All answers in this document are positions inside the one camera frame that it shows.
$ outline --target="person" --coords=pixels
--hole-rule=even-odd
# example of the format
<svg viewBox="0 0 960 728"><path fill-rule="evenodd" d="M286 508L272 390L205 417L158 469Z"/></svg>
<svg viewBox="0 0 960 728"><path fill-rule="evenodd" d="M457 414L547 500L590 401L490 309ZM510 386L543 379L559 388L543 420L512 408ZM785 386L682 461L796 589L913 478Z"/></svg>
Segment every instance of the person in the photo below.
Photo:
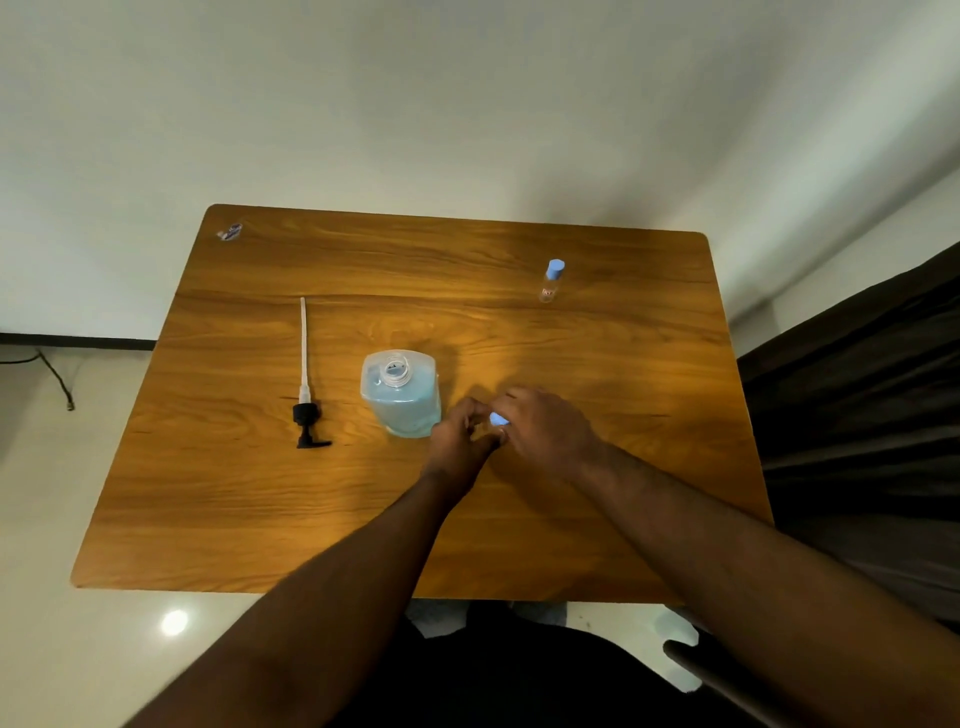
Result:
<svg viewBox="0 0 960 728"><path fill-rule="evenodd" d="M494 410L509 424L473 437ZM404 621L444 518L501 444L586 494L805 719L960 725L960 639L946 628L605 443L568 401L527 387L457 403L405 494L277 584L128 725L701 722L683 715L703 691L677 692L587 633L502 615L474 628L468 616L465 629L424 640Z"/></svg>

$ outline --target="person's left arm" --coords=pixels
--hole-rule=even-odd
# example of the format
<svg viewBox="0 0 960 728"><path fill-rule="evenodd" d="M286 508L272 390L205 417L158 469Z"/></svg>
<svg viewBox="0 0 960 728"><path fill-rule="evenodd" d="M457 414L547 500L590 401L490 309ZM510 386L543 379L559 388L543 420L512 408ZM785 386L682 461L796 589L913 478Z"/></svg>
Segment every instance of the person's left arm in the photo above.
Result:
<svg viewBox="0 0 960 728"><path fill-rule="evenodd" d="M458 402L434 426L410 490L277 584L128 728L318 726L336 716L393 636L446 515L499 444L470 439L489 414Z"/></svg>

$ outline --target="black cable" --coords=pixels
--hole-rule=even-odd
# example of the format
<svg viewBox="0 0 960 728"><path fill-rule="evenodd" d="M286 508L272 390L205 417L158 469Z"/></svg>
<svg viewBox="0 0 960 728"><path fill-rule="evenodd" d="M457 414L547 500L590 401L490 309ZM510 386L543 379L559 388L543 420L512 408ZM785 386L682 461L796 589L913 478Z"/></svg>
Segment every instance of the black cable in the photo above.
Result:
<svg viewBox="0 0 960 728"><path fill-rule="evenodd" d="M66 384L63 383L63 377L57 373L57 370L54 369L53 364L47 361L47 357L43 355L43 352L40 349L36 350L36 354L31 356L29 359L17 359L15 361L0 361L0 364L28 364L31 361L42 361L47 365L53 375L57 378L57 382L60 383L60 389L63 390L63 393L66 395L66 408L68 412L73 412L77 408L77 405L73 403L73 395L70 394L70 390L66 388Z"/></svg>

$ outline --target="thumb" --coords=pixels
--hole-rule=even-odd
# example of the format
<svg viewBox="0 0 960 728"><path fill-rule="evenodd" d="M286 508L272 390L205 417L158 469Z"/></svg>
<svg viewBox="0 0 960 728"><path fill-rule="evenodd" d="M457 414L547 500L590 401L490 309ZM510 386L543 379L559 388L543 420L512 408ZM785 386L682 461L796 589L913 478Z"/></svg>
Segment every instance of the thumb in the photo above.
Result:
<svg viewBox="0 0 960 728"><path fill-rule="evenodd" d="M476 453L478 457L482 457L486 460L490 457L490 453L500 447L500 435L498 433L490 432L483 437L478 437L470 446L473 448L473 452Z"/></svg>

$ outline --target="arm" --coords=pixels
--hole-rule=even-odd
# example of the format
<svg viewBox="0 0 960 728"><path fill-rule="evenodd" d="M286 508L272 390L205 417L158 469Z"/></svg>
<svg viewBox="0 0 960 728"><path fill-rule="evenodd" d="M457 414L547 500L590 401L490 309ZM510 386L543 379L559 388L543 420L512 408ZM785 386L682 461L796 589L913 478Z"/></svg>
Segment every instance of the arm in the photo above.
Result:
<svg viewBox="0 0 960 728"><path fill-rule="evenodd" d="M713 634L840 726L960 724L960 640L859 574L602 442L568 402L514 388L492 408L520 454L571 481Z"/></svg>
<svg viewBox="0 0 960 728"><path fill-rule="evenodd" d="M376 666L447 513L499 444L470 440L489 412L470 398L454 406L410 490L277 584L128 728L313 728L333 718Z"/></svg>

